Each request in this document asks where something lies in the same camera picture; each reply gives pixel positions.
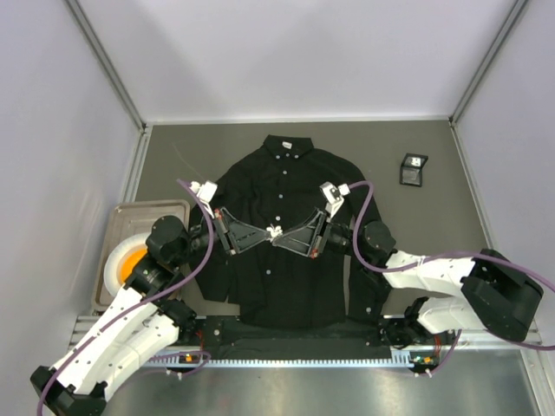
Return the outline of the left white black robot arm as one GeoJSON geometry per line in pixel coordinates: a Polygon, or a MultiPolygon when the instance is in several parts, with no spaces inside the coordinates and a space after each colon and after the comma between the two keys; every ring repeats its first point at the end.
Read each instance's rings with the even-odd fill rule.
{"type": "Polygon", "coordinates": [[[234,254],[281,235],[279,227],[242,223],[220,208],[205,215],[206,230],[192,237],[175,216],[156,220],[143,237],[145,254],[132,267],[104,314],[86,335],[51,366],[30,377],[39,396],[36,412],[55,415],[100,415],[117,390],[181,333],[193,332],[195,313],[173,292],[189,278],[194,242],[207,261],[215,244],[234,254]]]}

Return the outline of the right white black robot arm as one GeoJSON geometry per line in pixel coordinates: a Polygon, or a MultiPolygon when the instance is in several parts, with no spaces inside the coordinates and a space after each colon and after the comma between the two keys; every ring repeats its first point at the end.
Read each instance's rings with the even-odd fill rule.
{"type": "Polygon", "coordinates": [[[393,345],[459,330],[486,330],[505,341],[522,342],[544,294],[494,250],[460,258],[411,255],[395,248],[389,228],[380,221],[353,231],[331,221],[326,212],[315,211],[296,228],[268,231],[273,246],[310,258],[326,248],[360,253],[359,263],[371,266],[364,274],[381,302],[392,289],[425,291],[402,316],[380,319],[382,336],[393,345]]]}

